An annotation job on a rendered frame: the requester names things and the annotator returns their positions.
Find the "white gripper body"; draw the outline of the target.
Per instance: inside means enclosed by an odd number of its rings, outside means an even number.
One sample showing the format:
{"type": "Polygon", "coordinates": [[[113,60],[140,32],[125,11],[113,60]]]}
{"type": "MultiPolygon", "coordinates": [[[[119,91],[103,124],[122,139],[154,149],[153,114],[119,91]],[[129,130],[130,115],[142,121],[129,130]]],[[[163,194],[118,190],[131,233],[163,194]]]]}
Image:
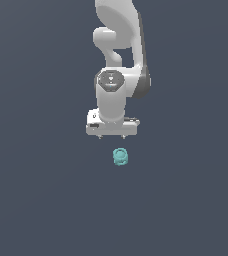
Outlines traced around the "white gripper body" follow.
{"type": "Polygon", "coordinates": [[[86,133],[95,136],[129,136],[137,134],[140,120],[125,117],[122,124],[107,124],[100,119],[99,109],[89,110],[87,114],[86,133]]]}

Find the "small teal round object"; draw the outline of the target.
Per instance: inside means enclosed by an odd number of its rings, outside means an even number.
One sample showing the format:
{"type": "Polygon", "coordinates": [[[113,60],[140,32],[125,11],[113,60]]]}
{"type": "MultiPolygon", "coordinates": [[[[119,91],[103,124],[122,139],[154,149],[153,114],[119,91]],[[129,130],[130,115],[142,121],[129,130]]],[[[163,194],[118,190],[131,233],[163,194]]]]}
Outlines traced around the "small teal round object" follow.
{"type": "Polygon", "coordinates": [[[128,163],[128,153],[125,148],[117,148],[113,151],[114,164],[117,166],[125,165],[128,163]]]}

